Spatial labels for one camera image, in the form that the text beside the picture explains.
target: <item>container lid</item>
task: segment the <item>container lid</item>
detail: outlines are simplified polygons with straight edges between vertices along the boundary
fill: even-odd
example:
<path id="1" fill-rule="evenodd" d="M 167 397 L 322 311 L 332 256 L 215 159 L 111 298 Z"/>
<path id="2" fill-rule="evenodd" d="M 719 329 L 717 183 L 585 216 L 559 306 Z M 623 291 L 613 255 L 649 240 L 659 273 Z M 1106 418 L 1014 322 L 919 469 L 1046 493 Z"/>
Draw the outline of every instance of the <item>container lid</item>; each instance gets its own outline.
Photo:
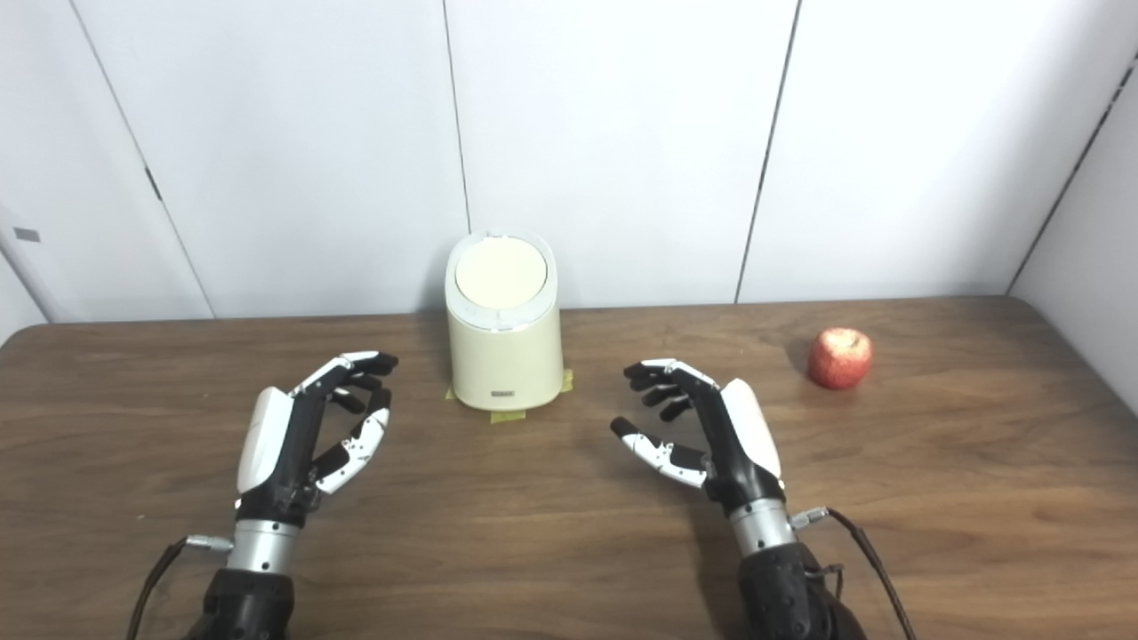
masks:
<path id="1" fill-rule="evenodd" d="M 556 304 L 558 272 L 545 240 L 525 231 L 467 236 L 446 265 L 446 306 L 489 331 L 525 329 Z"/>
<path id="2" fill-rule="evenodd" d="M 545 285 L 545 259 L 520 238 L 483 238 L 459 257 L 454 277 L 470 302 L 487 309 L 522 305 Z"/>

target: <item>apple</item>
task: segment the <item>apple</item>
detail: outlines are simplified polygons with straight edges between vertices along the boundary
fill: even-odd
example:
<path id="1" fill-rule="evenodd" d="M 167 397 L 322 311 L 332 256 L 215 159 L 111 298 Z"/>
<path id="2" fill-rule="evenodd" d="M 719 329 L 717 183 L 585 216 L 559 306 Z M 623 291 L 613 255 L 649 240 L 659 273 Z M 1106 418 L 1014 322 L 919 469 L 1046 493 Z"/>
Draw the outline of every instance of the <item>apple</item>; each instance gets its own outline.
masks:
<path id="1" fill-rule="evenodd" d="M 810 379 L 828 388 L 857 385 L 873 360 L 869 337 L 857 329 L 831 327 L 814 340 L 807 372 Z"/>

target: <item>wooden table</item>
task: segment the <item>wooden table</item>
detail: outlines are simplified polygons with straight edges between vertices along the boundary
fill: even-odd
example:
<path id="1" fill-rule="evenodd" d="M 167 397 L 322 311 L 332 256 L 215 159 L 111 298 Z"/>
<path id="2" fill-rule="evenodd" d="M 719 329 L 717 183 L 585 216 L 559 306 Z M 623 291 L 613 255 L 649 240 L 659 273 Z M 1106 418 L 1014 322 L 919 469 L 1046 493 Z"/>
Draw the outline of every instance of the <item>wooden table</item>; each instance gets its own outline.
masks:
<path id="1" fill-rule="evenodd" d="M 790 507 L 868 532 L 918 635 L 1133 638 L 1138 420 L 1029 306 L 915 300 L 563 314 L 576 389 L 521 422 L 444 400 L 439 315 L 38 327 L 0 351 L 0 634 L 121 638 L 142 579 L 187 533 L 230 535 L 253 402 L 330 356 L 381 348 L 394 417 L 377 458 L 310 519 L 294 637 L 741 638 L 737 551 L 718 509 L 609 433 L 665 427 L 621 368 L 686 360 L 759 394 Z M 851 392 L 801 375 L 807 340 L 875 340 Z M 330 411 L 328 441 L 352 418 Z M 834 524 L 871 638 L 900 638 Z M 178 638 L 220 558 L 187 551 L 141 638 Z"/>

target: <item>round lid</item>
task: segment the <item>round lid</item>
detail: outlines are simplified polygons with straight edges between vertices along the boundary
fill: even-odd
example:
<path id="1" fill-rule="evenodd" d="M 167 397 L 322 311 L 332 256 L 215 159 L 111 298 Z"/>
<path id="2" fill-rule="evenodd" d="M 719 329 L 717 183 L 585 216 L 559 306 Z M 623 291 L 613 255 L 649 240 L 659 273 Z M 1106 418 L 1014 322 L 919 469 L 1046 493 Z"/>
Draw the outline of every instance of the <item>round lid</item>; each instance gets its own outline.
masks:
<path id="1" fill-rule="evenodd" d="M 470 302 L 486 309 L 513 309 L 545 286 L 545 257 L 534 245 L 511 236 L 486 237 L 459 259 L 454 279 Z"/>

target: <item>white cylindrical container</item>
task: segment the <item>white cylindrical container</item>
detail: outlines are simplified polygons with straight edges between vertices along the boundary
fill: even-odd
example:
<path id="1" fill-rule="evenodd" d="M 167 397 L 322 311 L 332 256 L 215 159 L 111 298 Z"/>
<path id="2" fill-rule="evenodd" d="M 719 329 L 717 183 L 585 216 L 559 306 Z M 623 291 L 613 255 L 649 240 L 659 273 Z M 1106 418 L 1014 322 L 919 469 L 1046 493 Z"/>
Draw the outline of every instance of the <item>white cylindrical container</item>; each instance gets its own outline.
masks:
<path id="1" fill-rule="evenodd" d="M 520 411 L 561 392 L 561 312 L 553 252 L 522 231 L 481 231 L 446 265 L 454 395 L 486 411 Z"/>

